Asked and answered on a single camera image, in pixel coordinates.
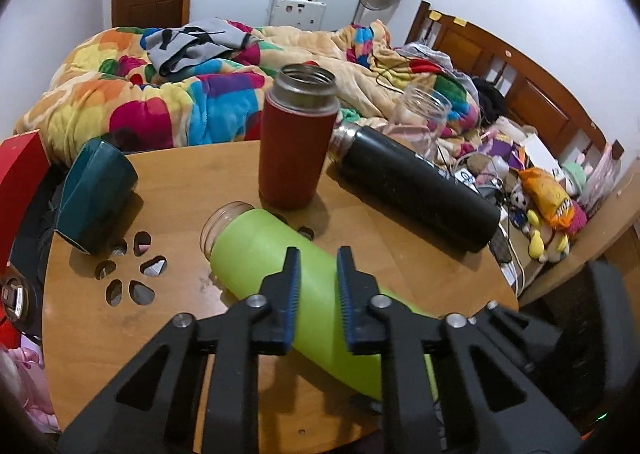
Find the wooden headboard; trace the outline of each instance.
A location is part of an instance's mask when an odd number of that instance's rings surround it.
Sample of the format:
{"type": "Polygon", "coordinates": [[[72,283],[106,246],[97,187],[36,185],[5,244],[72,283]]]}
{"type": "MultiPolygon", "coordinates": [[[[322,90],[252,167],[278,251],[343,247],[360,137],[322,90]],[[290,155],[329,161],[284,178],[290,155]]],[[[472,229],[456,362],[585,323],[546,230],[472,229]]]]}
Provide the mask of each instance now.
{"type": "MultiPolygon", "coordinates": [[[[505,95],[509,117],[535,127],[556,158],[580,130],[590,140],[586,150],[591,146],[600,151],[604,149],[606,139],[600,128],[556,78],[495,35],[470,22],[436,12],[423,1],[407,42],[430,39],[433,49],[447,53],[454,67],[467,75],[486,78],[493,70],[492,81],[498,86],[508,71],[512,76],[505,95]]],[[[623,151],[616,141],[614,158],[619,158],[623,151]]]]}

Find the white box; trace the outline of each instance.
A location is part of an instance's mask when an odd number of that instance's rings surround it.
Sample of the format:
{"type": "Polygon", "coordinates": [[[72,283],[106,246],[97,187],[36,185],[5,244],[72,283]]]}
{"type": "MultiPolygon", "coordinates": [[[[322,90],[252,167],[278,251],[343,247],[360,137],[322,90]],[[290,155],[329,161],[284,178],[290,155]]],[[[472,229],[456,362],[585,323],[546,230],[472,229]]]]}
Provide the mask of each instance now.
{"type": "Polygon", "coordinates": [[[556,178],[558,183],[564,185],[564,172],[558,160],[556,160],[548,148],[546,148],[538,135],[530,134],[525,141],[522,142],[522,146],[534,167],[546,170],[556,178]]]}
{"type": "Polygon", "coordinates": [[[269,24],[294,26],[305,31],[320,30],[326,4],[307,0],[272,0],[269,24]]]}

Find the black thermos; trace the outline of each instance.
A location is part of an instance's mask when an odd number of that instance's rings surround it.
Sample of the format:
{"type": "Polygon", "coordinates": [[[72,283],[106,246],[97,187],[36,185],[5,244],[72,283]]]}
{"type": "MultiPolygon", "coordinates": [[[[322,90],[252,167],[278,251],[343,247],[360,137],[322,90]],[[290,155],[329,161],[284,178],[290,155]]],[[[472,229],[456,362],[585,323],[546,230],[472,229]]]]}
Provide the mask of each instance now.
{"type": "Polygon", "coordinates": [[[336,127],[329,157],[345,178],[463,250],[482,250],[500,223],[498,208],[481,195],[370,127],[336,127]]]}

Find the table hole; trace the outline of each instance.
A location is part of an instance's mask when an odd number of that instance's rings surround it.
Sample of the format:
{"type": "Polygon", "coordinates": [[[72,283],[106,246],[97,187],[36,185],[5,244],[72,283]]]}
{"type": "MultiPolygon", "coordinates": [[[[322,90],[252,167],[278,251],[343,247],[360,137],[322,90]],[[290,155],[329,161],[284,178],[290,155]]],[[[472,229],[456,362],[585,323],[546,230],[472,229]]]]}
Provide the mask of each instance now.
{"type": "Polygon", "coordinates": [[[107,275],[112,274],[116,270],[116,263],[112,260],[102,260],[95,267],[95,278],[97,280],[104,279],[107,275]]]}
{"type": "Polygon", "coordinates": [[[129,295],[133,299],[133,302],[139,306],[147,306],[156,298],[155,291],[137,280],[132,280],[129,283],[129,295]]]}
{"type": "Polygon", "coordinates": [[[158,277],[164,273],[166,266],[167,260],[165,256],[155,256],[140,265],[140,273],[147,277],[158,277]]]}
{"type": "Polygon", "coordinates": [[[276,214],[275,212],[272,212],[271,215],[277,217],[285,225],[289,225],[289,222],[287,221],[286,217],[284,217],[282,214],[276,214]]]}
{"type": "Polygon", "coordinates": [[[313,241],[314,237],[316,236],[315,232],[313,230],[311,230],[311,228],[309,228],[309,227],[300,227],[298,229],[298,233],[302,237],[307,238],[309,241],[313,241]]]}
{"type": "Polygon", "coordinates": [[[122,300],[122,281],[113,279],[104,292],[104,297],[111,306],[117,306],[122,300]]]}
{"type": "Polygon", "coordinates": [[[151,235],[149,232],[136,232],[133,238],[133,255],[136,257],[143,256],[151,247],[151,235]]]}
{"type": "Polygon", "coordinates": [[[127,253],[127,241],[120,239],[111,243],[110,252],[112,256],[124,256],[127,253]]]}

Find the thermos lid opening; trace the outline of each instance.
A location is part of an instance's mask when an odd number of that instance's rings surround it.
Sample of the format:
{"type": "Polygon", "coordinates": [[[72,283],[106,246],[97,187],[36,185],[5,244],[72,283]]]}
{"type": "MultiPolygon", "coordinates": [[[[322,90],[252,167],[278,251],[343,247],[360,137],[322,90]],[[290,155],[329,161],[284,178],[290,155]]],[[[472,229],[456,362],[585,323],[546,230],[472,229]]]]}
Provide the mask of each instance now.
{"type": "Polygon", "coordinates": [[[293,111],[337,111],[335,76],[320,66],[289,64],[276,75],[268,95],[273,104],[293,111]]]}

